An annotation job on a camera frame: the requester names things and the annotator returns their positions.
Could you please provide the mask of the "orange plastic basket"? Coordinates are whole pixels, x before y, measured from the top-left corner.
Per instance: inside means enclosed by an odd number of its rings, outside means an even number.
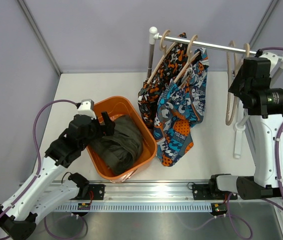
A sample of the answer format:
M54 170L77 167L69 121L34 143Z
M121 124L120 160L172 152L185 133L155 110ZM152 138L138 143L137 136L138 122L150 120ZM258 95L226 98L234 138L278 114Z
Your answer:
M148 168L157 144L131 102L113 96L96 103L94 111L101 125L103 112L115 122L113 135L94 140L87 147L97 173L112 183L122 183Z

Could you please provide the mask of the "olive green shorts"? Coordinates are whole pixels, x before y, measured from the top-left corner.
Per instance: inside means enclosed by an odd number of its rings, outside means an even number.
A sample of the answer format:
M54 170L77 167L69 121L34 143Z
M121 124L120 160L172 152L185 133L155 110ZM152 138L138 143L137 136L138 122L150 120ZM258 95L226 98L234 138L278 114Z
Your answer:
M122 115L114 122L113 135L95 139L89 146L117 176L133 167L144 147L143 136L129 115Z

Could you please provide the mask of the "blue orange patterned shorts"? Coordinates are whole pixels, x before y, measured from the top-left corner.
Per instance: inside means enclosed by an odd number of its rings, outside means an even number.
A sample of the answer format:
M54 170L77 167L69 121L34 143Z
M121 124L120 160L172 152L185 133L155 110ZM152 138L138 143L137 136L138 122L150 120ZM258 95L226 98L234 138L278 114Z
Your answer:
M174 76L160 95L154 118L153 137L157 158L174 166L194 145L191 128L204 120L210 66L207 50L195 50L196 58L180 78Z

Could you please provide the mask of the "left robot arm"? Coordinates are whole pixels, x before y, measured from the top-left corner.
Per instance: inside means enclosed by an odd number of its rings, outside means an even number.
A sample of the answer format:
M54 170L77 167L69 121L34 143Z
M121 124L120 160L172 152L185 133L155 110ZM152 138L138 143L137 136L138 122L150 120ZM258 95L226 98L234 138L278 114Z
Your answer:
M50 212L67 200L92 197L90 182L72 173L56 190L43 195L55 178L64 172L93 140L111 136L115 122L102 112L103 123L88 115L76 114L46 150L40 169L4 203L0 204L0 228L13 240L26 240Z

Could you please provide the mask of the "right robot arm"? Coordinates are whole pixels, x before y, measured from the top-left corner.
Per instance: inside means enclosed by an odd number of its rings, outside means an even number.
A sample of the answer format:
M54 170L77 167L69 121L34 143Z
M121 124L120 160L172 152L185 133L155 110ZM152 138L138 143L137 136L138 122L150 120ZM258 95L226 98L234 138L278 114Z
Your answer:
M244 200L283 197L283 89L271 87L271 71L279 61L274 53L246 57L228 91L245 110L246 131L253 157L253 176L212 175L208 194L215 199L235 193Z

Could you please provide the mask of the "orange black camo shorts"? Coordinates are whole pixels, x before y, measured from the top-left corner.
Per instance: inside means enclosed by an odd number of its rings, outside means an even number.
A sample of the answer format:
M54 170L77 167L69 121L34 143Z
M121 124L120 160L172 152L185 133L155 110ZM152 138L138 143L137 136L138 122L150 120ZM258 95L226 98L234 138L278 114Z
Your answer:
M164 59L160 59L155 67L157 72L151 82L144 81L143 87L138 93L137 103L141 119L148 129L154 127L154 120L158 100L170 83L176 77L187 62L187 44L175 43Z

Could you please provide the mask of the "aluminium mounting rail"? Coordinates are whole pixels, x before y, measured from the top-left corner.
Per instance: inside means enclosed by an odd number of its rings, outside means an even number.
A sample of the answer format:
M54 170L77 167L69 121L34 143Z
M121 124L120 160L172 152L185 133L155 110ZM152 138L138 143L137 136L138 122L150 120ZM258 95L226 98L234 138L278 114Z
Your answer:
M61 203L69 201L92 201L111 203L146 203L146 202L178 202L178 201L223 201L224 194L217 197L205 192L207 184L185 182L128 182L110 183L89 182L88 180L65 180L62 184L49 185L24 183L13 194L13 199L19 204L39 203L43 197L48 197Z

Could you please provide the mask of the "silver clothes rack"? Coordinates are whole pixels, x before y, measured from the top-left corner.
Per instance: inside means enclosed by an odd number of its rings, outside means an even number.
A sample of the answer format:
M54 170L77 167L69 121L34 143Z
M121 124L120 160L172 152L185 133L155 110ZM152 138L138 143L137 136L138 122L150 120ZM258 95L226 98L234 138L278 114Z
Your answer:
M223 52L233 53L233 54L241 54L241 55L248 54L249 56L258 54L257 51L253 51L253 50L245 50L241 48L236 48L234 46L224 46L224 45L218 45L218 44L213 44L213 43L201 42L198 40L190 41L187 38L169 36L169 34L170 34L169 32L160 34L158 32L158 29L155 26L152 26L149 28L149 58L148 58L148 69L147 69L147 75L146 75L146 79L148 83L151 82L151 80L153 79L154 75L157 72L156 69L152 70L155 44L157 40L169 41L173 43L169 47L166 47L160 44L160 50L163 52L162 59L166 57L166 55L169 53L171 48L175 46L176 43L192 44L193 46L196 46L196 47L203 47L207 49L218 50L218 51L223 51ZM283 51L283 47L266 47L266 48L263 48L262 50L263 51L266 51L266 50ZM280 63L280 65L279 65L279 68L276 70L276 72L273 74L272 80L274 82L279 78L279 76L283 72L283 56L276 57L276 61L274 64L276 65L277 63ZM238 125L234 128L234 130L235 130L235 138L234 138L233 157L236 159L240 159L242 156L242 138L243 138L244 126Z

